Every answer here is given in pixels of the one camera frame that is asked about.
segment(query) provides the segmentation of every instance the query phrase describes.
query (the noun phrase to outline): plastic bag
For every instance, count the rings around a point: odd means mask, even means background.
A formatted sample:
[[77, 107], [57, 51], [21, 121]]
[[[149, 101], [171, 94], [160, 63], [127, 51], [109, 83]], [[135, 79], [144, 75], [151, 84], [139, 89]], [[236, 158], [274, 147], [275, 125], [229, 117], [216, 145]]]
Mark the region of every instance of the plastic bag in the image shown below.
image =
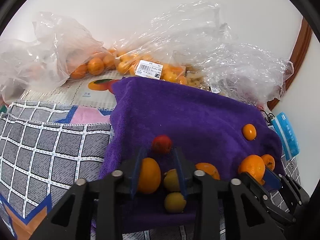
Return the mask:
[[[103, 42], [75, 19], [41, 12], [33, 22], [36, 41], [4, 40], [0, 42], [0, 91], [24, 89], [49, 92], [69, 78], [84, 77], [87, 72], [104, 71], [103, 59], [114, 56]], [[76, 68], [89, 61], [82, 69]]]
[[289, 61], [245, 43], [223, 43], [211, 56], [194, 67], [215, 92], [230, 98], [264, 106], [285, 92], [284, 81], [293, 74]]
[[[121, 74], [141, 75], [144, 60], [163, 65], [158, 79], [257, 106], [279, 99], [292, 64], [236, 39], [221, 21], [218, 4], [200, 1], [152, 19], [147, 32], [122, 39], [112, 49]], [[142, 67], [149, 71], [151, 65], [143, 62]]]
[[153, 18], [147, 32], [113, 44], [116, 69], [141, 75], [142, 68], [149, 70], [145, 62], [140, 64], [144, 60], [162, 66], [161, 74], [153, 78], [196, 86], [185, 77], [186, 67], [203, 61], [209, 46], [231, 38], [228, 26], [220, 23], [219, 10], [218, 4], [200, 1]]

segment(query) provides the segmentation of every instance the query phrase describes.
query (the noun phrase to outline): sticker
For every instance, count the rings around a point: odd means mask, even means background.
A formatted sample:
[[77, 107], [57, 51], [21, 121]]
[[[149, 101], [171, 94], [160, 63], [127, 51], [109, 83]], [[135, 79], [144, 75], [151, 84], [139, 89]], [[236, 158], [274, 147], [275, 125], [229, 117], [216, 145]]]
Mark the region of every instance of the sticker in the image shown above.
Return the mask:
[[140, 60], [135, 74], [140, 77], [148, 77], [159, 80], [162, 68], [163, 65], [150, 61]]
[[212, 93], [218, 94], [218, 93], [221, 92], [221, 89], [220, 89], [220, 87], [218, 86], [217, 83], [211, 83], [210, 84], [210, 88], [211, 88], [211, 92]]

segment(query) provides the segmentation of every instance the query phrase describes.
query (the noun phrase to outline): blue gripper pad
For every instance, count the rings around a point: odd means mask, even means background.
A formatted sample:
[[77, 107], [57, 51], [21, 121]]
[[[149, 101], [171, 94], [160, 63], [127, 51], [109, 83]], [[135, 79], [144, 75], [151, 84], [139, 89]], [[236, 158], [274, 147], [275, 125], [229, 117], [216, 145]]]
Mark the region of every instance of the blue gripper pad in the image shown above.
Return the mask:
[[179, 179], [179, 186], [180, 186], [180, 191], [183, 197], [186, 199], [188, 192], [187, 192], [187, 178], [184, 176], [184, 171], [181, 165], [181, 158], [183, 158], [182, 155], [179, 154], [178, 149], [174, 148], [171, 150], [171, 154], [173, 154], [173, 159], [174, 159], [174, 166], [177, 170], [178, 174], [178, 179]]
[[268, 191], [277, 191], [281, 188], [281, 181], [277, 177], [277, 175], [271, 171], [266, 166], [266, 171], [264, 172], [263, 180], [266, 182], [263, 187]]
[[140, 167], [141, 167], [141, 161], [142, 159], [146, 158], [148, 154], [148, 150], [146, 148], [139, 148], [136, 156], [135, 156], [135, 164], [132, 171], [131, 176], [131, 184], [130, 184], [130, 196], [133, 199], [134, 195], [137, 192], [138, 188], [138, 181], [139, 181], [139, 175], [140, 175]]

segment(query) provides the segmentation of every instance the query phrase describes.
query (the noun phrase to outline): blue packet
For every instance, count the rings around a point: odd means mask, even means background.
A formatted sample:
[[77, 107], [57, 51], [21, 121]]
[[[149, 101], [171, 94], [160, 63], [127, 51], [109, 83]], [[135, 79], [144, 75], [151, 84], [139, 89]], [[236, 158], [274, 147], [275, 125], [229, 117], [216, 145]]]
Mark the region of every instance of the blue packet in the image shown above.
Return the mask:
[[300, 152], [300, 148], [287, 116], [284, 112], [281, 112], [270, 122], [281, 139], [285, 158], [287, 161], [291, 160]]

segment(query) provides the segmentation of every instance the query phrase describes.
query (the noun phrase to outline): barcode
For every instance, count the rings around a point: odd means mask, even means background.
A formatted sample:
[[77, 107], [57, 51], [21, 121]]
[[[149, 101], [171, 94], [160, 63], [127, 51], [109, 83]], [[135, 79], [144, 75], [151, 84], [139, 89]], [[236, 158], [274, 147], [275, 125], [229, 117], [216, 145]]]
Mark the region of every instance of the barcode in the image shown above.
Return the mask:
[[139, 69], [142, 69], [142, 70], [145, 70], [145, 71], [150, 71], [150, 66], [148, 65], [143, 65], [143, 64], [140, 64], [139, 66]]
[[220, 87], [218, 86], [217, 83], [211, 83], [210, 84], [210, 88], [211, 88], [211, 92], [212, 93], [218, 94], [218, 93], [221, 92], [221, 89], [220, 89]]

